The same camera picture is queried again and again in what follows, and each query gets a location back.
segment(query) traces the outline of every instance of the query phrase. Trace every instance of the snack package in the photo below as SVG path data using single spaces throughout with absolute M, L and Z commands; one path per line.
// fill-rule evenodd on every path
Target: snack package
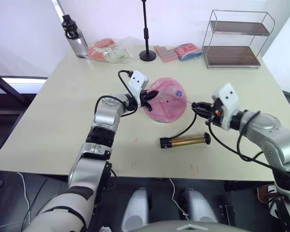
M 193 57 L 198 57 L 203 54 L 203 51 L 193 43 L 186 43 L 180 45 L 176 47 L 174 51 L 178 54 L 180 61 L 184 61 Z
M 127 63 L 133 57 L 131 38 L 115 41 L 105 38 L 96 41 L 88 49 L 88 57 L 108 63 Z
M 178 59 L 178 54 L 173 49 L 167 50 L 165 46 L 154 46 L 154 49 L 164 63 Z

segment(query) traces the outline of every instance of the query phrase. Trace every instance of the two-tier shelf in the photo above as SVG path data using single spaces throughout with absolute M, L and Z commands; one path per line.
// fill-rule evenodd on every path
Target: two-tier shelf
M 217 13 L 223 12 L 224 14 L 230 14 L 236 16 L 242 14 L 240 19 L 251 19 L 251 21 L 225 21 L 226 17 L 222 17 L 223 20 L 218 19 Z M 250 11 L 224 11 L 224 10 L 212 10 L 211 17 L 208 22 L 205 38 L 203 41 L 203 51 L 208 68 L 218 67 L 249 67 L 259 68 L 260 63 L 257 59 L 258 54 L 262 50 L 264 44 L 268 40 L 275 26 L 274 19 L 267 12 L 250 12 Z M 208 36 L 209 28 L 212 35 L 208 38 L 209 43 L 206 45 L 206 38 Z M 214 35 L 245 35 L 247 44 L 234 45 L 232 44 L 233 38 L 224 37 L 224 40 L 213 44 Z M 251 48 L 255 38 L 263 37 L 264 42 L 260 40 L 254 44 L 254 49 Z

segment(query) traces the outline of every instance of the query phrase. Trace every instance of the water bottle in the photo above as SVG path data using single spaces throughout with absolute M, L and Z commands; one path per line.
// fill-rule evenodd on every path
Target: water bottle
M 82 31 L 77 28 L 76 22 L 71 19 L 69 14 L 64 15 L 62 26 L 65 30 L 66 37 L 77 57 L 88 57 L 88 46 Z

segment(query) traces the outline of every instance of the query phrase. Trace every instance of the black bottle cap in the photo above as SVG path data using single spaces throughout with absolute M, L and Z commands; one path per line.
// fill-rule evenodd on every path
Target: black bottle cap
M 63 18 L 63 21 L 69 21 L 69 20 L 71 20 L 71 17 L 70 17 L 69 14 L 65 14 L 62 18 Z

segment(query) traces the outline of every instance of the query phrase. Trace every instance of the white cable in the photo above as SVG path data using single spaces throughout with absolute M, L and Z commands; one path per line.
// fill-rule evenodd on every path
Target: white cable
M 21 173 L 17 173 L 17 174 L 20 175 L 20 177 L 21 177 L 21 179 L 22 179 L 22 181 L 23 181 L 23 185 L 24 185 L 24 197 L 25 197 L 25 200 L 26 200 L 26 202 L 27 202 L 27 206 L 28 206 L 28 221 L 29 221 L 29 224 L 30 224 L 30 221 L 31 221 L 31 212 L 30 212 L 30 204 L 29 204 L 29 200 L 28 200 L 27 195 L 26 195 L 27 190 L 26 190 L 25 179 L 24 179 L 24 177 L 23 177 L 23 175 L 22 175 Z
M 5 224 L 5 225 L 0 226 L 0 228 L 5 227 L 5 226 L 9 226 L 9 225 L 18 224 L 18 223 L 23 223 L 23 222 L 26 222 L 26 221 L 17 221 L 17 222 L 12 222 L 12 223 Z
M 174 185 L 174 183 L 173 183 L 173 181 L 171 180 L 171 178 L 169 178 L 170 179 L 170 182 L 172 183 L 172 185 L 173 185 L 173 195 L 172 195 L 172 201 L 176 204 L 176 206 L 177 206 L 177 208 L 180 210 L 180 211 L 182 211 L 182 213 L 185 215 L 185 217 L 186 217 L 186 219 L 187 220 L 190 220 L 189 219 L 189 217 L 187 216 L 187 214 L 185 213 L 185 211 L 177 204 L 177 202 L 174 200 L 174 195 L 175 195 L 175 185 Z

